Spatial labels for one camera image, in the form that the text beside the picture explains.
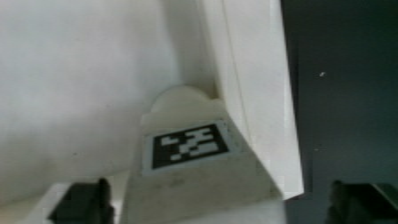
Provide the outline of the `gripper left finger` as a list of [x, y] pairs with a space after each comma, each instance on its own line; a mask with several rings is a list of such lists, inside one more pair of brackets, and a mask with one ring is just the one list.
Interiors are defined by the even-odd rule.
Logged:
[[48, 215], [52, 224], [114, 224], [110, 183], [75, 183]]

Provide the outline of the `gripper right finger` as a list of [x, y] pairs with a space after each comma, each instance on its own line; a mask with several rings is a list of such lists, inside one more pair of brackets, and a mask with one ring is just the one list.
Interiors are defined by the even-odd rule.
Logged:
[[398, 224], [398, 187], [388, 183], [331, 185], [325, 224]]

